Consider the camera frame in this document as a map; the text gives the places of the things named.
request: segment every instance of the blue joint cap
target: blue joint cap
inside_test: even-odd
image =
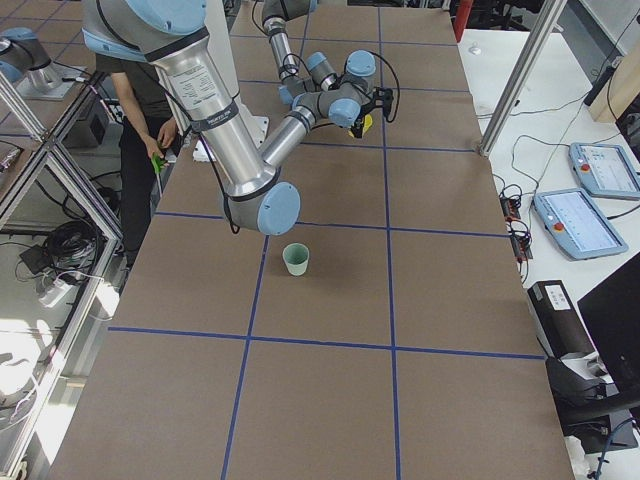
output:
[[[347,72],[357,77],[368,77],[376,73],[376,59],[365,50],[356,50],[347,59]]]
[[[342,128],[353,125],[360,114],[360,104],[350,98],[340,98],[329,107],[329,120]]]
[[[8,38],[9,40],[36,40],[36,34],[33,33],[33,30],[27,27],[14,27],[8,28],[4,32],[0,33],[3,37]]]
[[[278,87],[278,93],[280,94],[280,100],[285,105],[291,105],[293,103],[293,96],[287,87],[280,85]]]
[[[282,235],[291,230],[300,214],[300,194],[287,182],[267,192],[258,210],[258,230],[265,235]]]
[[[320,65],[322,62],[326,60],[327,60],[327,57],[324,56],[324,53],[322,52],[312,53],[311,55],[309,55],[309,58],[307,58],[307,67],[309,68],[309,70],[313,70],[314,68],[316,68],[318,65]]]
[[[17,82],[22,78],[22,72],[10,63],[0,62],[0,72],[2,72],[11,83]]]
[[[133,62],[146,62],[144,55],[139,50],[125,47],[106,38],[98,37],[84,28],[84,43],[87,48],[93,52],[106,55],[107,57],[121,58],[122,60],[131,60]]]
[[[300,101],[300,98],[302,97],[302,95],[304,95],[304,93],[301,93],[300,95],[295,96],[295,98],[291,102],[291,108],[296,108],[298,106],[298,102]]]
[[[204,26],[205,0],[125,0],[142,21],[170,35],[189,35]]]

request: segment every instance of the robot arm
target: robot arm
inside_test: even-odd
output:
[[[339,81],[326,59],[316,55],[312,78],[300,79],[285,23],[312,11],[315,0],[267,0],[263,27],[286,88],[286,92],[281,89],[281,97],[289,94],[292,110],[258,149],[207,51],[205,2],[83,3],[83,32],[91,50],[148,62],[164,72],[193,130],[205,138],[228,179],[223,195],[229,220],[268,235],[288,231],[297,220],[300,197],[293,185],[278,183],[279,167],[318,119],[329,118],[342,127],[357,121],[361,106],[372,101],[373,56],[368,52],[352,54]],[[304,85],[314,86],[305,89]],[[312,93],[297,95],[298,91]]]
[[[51,58],[28,28],[10,28],[0,33],[0,71],[10,82],[27,73],[33,87],[46,93],[62,84]]]

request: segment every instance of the white wall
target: white wall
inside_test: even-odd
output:
[[[580,2],[612,42],[618,39],[624,27],[634,18],[633,23],[618,44],[618,49],[622,53],[629,53],[636,42],[640,40],[640,25],[635,21],[638,10],[640,10],[640,0],[580,0]]]

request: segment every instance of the light green cup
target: light green cup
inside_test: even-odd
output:
[[[307,271],[309,265],[309,249],[302,243],[290,243],[282,251],[282,259],[289,273],[299,277]]]

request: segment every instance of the black pants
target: black pants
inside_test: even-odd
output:
[[[160,127],[167,118],[145,117],[149,135],[158,137]],[[135,131],[129,120],[123,121],[120,137],[120,171],[122,176],[122,198],[120,220],[124,236],[124,250],[127,265],[133,265],[151,222],[151,191],[156,175],[147,156],[147,147]],[[176,137],[171,146],[174,152],[180,148],[180,139]]]

